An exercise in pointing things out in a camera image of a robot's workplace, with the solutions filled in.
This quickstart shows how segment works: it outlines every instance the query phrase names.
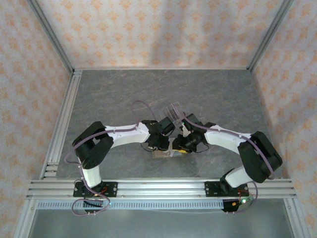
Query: transparent plastic object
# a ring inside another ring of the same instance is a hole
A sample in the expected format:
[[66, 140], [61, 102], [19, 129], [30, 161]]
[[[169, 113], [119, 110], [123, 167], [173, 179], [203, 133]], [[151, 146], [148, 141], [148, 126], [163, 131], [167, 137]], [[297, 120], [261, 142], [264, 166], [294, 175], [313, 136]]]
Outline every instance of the transparent plastic object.
[[176, 102], [161, 109], [159, 115], [161, 119], [168, 117], [174, 124], [178, 124], [181, 122], [182, 112], [182, 107], [180, 106], [179, 102]]

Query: patterned wallpaper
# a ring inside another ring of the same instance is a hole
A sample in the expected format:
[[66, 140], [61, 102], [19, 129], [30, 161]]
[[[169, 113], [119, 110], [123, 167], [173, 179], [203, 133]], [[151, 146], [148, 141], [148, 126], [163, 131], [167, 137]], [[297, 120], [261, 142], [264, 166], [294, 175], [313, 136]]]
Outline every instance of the patterned wallpaper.
[[295, 0], [255, 76], [285, 173], [317, 238], [317, 2]]
[[38, 178], [69, 74], [26, 0], [0, 1], [0, 236]]
[[246, 68], [282, 2], [39, 0], [75, 68]]

